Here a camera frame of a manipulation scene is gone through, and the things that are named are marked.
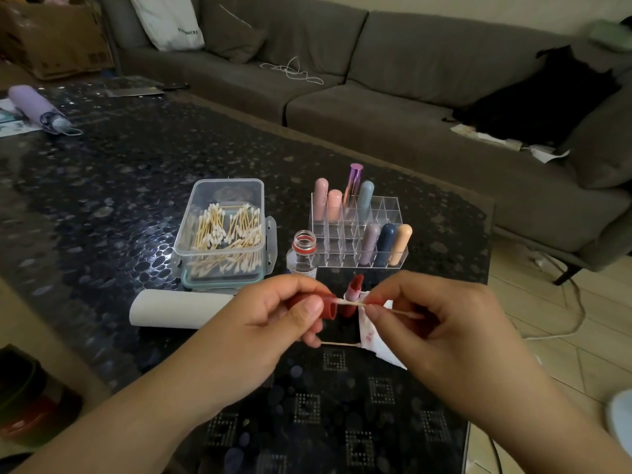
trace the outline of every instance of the gray couch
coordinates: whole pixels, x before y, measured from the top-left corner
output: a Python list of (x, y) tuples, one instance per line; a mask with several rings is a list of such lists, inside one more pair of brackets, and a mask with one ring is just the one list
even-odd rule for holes
[[(160, 53), (128, 0), (101, 0), (119, 68), (185, 81), (195, 94), (292, 129), (491, 196), (496, 231), (599, 270), (632, 250), (632, 55), (585, 40), (446, 17), (368, 13), (317, 0), (223, 0), (268, 31), (249, 63), (206, 51)], [(200, 3), (193, 0), (199, 13)], [(571, 44), (599, 71), (621, 72), (623, 89), (590, 114), (542, 164), (455, 135), (442, 118), (533, 74), (535, 53)], [(297, 55), (316, 85), (259, 67)]]

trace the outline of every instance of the bottle label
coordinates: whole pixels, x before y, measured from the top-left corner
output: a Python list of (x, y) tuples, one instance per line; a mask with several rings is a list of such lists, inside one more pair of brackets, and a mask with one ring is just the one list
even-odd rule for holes
[(293, 269), (288, 269), (292, 274), (302, 274), (303, 276), (308, 276), (308, 277), (312, 277), (314, 279), (316, 279), (316, 271), (318, 270), (318, 268), (314, 268), (311, 271), (295, 271)]

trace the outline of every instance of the black table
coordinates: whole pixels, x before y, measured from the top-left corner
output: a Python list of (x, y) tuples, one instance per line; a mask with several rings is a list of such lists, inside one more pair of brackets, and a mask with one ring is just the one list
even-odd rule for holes
[[(169, 258), (201, 178), (263, 180), (266, 214), (279, 226), (278, 274), (294, 233), (307, 227), (315, 179), (344, 188), (359, 161), (375, 194), (399, 197), (413, 227), (405, 268), (487, 281), (488, 198), (191, 96), (103, 94), (146, 86), (142, 78), (62, 85), (42, 94), (83, 136), (0, 139), (0, 274), (114, 391), (191, 335), (132, 327), (128, 312), (142, 289), (182, 289)], [(319, 269), (319, 279), (342, 295), (355, 272)], [(365, 288), (392, 272), (370, 270)], [(329, 322), (321, 338), (357, 342), (357, 322)], [(296, 344), (262, 387), (198, 430), (187, 461), (201, 454), (204, 472), (240, 462), (239, 472), (266, 474), (457, 473), (467, 432), (407, 372), (372, 353)]]

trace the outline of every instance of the clear bottle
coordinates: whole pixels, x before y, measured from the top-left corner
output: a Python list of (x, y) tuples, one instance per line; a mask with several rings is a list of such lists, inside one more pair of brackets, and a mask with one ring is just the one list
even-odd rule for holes
[(316, 279), (316, 235), (306, 229), (298, 231), (286, 260), (291, 273)]

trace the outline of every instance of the white tote bag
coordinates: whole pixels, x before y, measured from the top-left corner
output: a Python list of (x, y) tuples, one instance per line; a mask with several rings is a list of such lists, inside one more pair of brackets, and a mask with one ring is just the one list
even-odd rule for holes
[(131, 3), (158, 50), (199, 50), (204, 46), (191, 0), (131, 0)]

